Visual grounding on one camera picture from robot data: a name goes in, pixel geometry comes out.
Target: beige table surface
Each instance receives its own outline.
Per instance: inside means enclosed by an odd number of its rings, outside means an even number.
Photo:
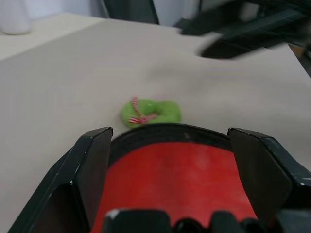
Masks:
[[[238,60],[195,56],[212,39],[106,20],[0,62],[0,232],[86,131],[126,131],[140,98],[175,100],[183,123],[272,135],[311,168],[311,79],[287,45]]]

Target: red and white striped ribbon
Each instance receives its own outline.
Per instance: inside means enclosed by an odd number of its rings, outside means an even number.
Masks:
[[[135,111],[138,114],[138,118],[137,117],[131,117],[129,119],[129,123],[133,123],[133,124],[147,124],[149,122],[149,120],[152,120],[154,118],[157,117],[156,113],[152,113],[150,115],[144,116],[140,109],[139,109],[139,104],[138,104],[138,98],[137,97],[133,97],[132,100],[132,104],[133,104],[133,108],[135,109]]]

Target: green plush toy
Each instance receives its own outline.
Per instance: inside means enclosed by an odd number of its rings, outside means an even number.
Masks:
[[[144,124],[179,123],[181,121],[180,109],[176,102],[138,100],[137,97],[125,104],[121,116],[129,128]]]

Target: green donut-shaped toy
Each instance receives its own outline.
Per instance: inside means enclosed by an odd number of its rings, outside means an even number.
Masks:
[[[147,124],[155,123],[179,123],[181,121],[181,112],[179,106],[174,101],[161,101],[156,102],[149,99],[138,100],[139,110],[144,115],[156,113],[154,119],[148,121]],[[133,103],[128,102],[125,104],[121,114],[123,122],[129,128],[136,128],[143,124],[130,123],[132,117],[139,118],[138,112],[134,109]]]

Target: red circular surface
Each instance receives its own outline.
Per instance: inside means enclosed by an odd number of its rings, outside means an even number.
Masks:
[[[207,226],[216,210],[255,217],[233,153],[186,142],[151,144],[117,161],[107,172],[93,233],[116,208],[165,210],[172,224],[192,217]]]

